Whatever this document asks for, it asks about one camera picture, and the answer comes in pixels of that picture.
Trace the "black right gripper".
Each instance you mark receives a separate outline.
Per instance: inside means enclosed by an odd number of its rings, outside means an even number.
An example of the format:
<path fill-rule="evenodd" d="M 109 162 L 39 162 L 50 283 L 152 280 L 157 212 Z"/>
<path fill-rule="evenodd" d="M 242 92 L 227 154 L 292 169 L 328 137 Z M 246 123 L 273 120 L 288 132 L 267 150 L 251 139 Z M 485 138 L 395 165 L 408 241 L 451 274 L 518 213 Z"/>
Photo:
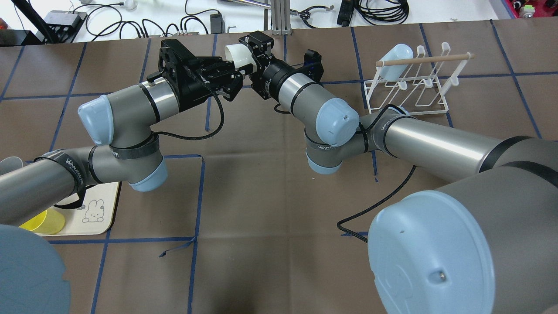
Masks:
<path fill-rule="evenodd" d="M 249 49 L 256 63 L 254 72 L 249 75 L 253 91 L 264 100 L 279 101 L 280 89 L 295 74 L 295 68 L 272 54 L 274 40 L 261 31 L 249 33 L 239 42 Z"/>

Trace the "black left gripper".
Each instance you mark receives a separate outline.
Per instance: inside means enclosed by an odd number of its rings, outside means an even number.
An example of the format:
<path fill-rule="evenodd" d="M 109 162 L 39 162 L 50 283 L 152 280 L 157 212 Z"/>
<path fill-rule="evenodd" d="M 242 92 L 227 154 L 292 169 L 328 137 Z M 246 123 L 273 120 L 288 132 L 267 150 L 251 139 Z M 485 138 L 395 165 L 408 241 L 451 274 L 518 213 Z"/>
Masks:
<path fill-rule="evenodd" d="M 243 74 L 254 72 L 255 65 L 252 63 L 233 65 L 220 56 L 197 56 L 195 62 L 186 66 L 172 61 L 159 62 L 159 74 L 169 82 L 180 112 L 198 106 L 215 95 L 232 102 L 243 87 Z"/>

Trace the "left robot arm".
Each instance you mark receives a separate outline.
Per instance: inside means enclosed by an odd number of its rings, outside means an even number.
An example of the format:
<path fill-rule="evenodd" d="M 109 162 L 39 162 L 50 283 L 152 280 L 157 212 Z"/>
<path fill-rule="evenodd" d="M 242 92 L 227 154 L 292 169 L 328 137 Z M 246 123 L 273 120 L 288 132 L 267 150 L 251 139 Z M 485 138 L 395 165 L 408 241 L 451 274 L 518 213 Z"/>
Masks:
<path fill-rule="evenodd" d="M 160 187 L 168 176 L 159 133 L 151 126 L 218 95 L 232 101 L 257 68 L 252 55 L 195 56 L 179 40 L 161 41 L 156 73 L 78 108 L 92 147 L 58 149 L 1 175 L 1 312 L 67 314 L 65 265 L 40 235 L 21 228 L 76 195 L 62 209 L 82 206 L 89 186 L 127 181 L 136 191 Z"/>

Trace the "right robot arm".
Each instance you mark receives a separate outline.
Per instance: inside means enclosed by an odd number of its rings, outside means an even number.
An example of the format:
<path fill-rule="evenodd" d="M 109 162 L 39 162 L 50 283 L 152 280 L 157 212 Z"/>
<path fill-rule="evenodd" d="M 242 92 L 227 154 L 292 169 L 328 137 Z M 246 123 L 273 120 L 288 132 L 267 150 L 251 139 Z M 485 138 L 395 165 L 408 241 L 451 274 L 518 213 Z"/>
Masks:
<path fill-rule="evenodd" d="M 262 98 L 304 124 L 309 167 L 333 174 L 378 150 L 412 165 L 337 228 L 363 241 L 389 314 L 541 314 L 557 306 L 557 143 L 499 140 L 385 105 L 359 116 L 319 84 L 318 52 L 290 66 L 257 31 L 225 48 Z"/>

